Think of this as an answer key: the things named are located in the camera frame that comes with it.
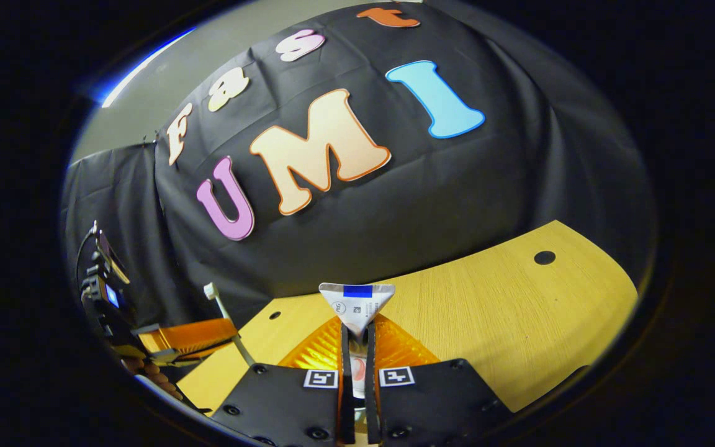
small screen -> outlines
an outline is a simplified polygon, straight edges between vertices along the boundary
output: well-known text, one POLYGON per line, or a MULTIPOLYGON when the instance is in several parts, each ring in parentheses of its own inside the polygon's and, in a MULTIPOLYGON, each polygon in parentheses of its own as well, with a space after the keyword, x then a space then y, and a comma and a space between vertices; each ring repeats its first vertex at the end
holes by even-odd
POLYGON ((120 303, 117 302, 117 293, 109 286, 109 284, 105 284, 105 286, 107 286, 107 297, 109 298, 110 303, 119 309, 120 303))

peach letter m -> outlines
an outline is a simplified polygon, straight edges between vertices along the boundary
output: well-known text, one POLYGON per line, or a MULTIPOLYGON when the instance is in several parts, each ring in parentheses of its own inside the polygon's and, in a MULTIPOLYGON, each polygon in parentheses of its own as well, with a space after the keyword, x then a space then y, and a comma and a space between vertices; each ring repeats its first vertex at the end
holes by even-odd
POLYGON ((388 148, 376 145, 366 133, 347 98, 349 91, 339 88, 310 103, 307 139, 273 125, 250 145, 250 153, 264 159, 281 195, 281 214, 300 211, 312 198, 309 189, 296 184, 292 171, 321 191, 330 189, 329 150, 338 160, 341 181, 357 180, 391 159, 388 148))

blue letter i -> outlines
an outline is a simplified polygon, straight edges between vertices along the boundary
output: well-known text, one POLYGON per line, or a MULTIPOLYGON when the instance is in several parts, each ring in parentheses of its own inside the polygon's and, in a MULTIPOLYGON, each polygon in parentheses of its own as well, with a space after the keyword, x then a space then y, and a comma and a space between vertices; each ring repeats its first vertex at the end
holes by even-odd
POLYGON ((432 118, 429 134, 451 138, 469 132, 485 122, 485 114, 473 110, 437 74, 431 60, 418 60, 392 68, 385 74, 391 82, 401 82, 421 102, 432 118))

black cloth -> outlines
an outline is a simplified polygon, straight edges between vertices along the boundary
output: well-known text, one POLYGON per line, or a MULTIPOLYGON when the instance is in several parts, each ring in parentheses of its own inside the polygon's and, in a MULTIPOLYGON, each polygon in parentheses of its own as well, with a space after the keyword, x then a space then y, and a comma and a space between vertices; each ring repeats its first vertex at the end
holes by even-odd
POLYGON ((315 292, 321 282, 360 284, 419 271, 551 220, 604 249, 641 289, 655 253, 652 191, 636 144, 601 93, 541 43, 484 12, 472 18, 468 12, 479 12, 449 11, 456 20, 427 5, 393 5, 420 20, 409 29, 356 17, 377 6, 301 22, 212 73, 168 117, 169 124, 192 102, 175 164, 168 165, 166 124, 155 147, 72 165, 63 224, 68 253, 76 254, 74 242, 94 218, 106 219, 102 226, 136 277, 143 323, 216 317, 201 291, 213 281, 241 326, 272 298, 315 292), (315 29, 326 42, 295 62, 281 61, 275 46, 301 29, 315 29), (389 69, 415 60, 437 63, 455 93, 485 114, 484 124, 432 138, 418 100, 385 79, 389 69), (244 68, 250 84, 208 111, 210 85, 234 67, 244 68), (355 116, 392 159, 344 182, 330 155, 330 190, 295 178, 313 201, 281 215, 269 171, 250 143, 272 125, 306 138, 308 106, 337 88, 349 91, 355 116), (219 204, 236 215, 212 176, 224 156, 255 214, 255 229, 241 241, 224 237, 196 199, 211 179, 219 204))

wooden table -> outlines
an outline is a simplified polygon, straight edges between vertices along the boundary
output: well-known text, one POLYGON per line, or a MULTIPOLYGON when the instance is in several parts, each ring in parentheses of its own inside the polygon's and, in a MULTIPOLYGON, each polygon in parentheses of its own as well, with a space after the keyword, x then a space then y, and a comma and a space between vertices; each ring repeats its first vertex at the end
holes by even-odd
MULTIPOLYGON (((377 283, 397 287, 383 315, 440 360, 467 359, 511 411, 598 359, 638 300, 636 287, 611 257, 558 221, 377 283), (536 263, 540 251, 552 251, 555 260, 536 263)), ((277 298, 240 333, 256 362, 276 364, 332 316, 320 294, 277 298), (275 312, 280 317, 270 320, 275 312)), ((216 409, 246 370, 230 345, 179 387, 198 407, 216 409)))

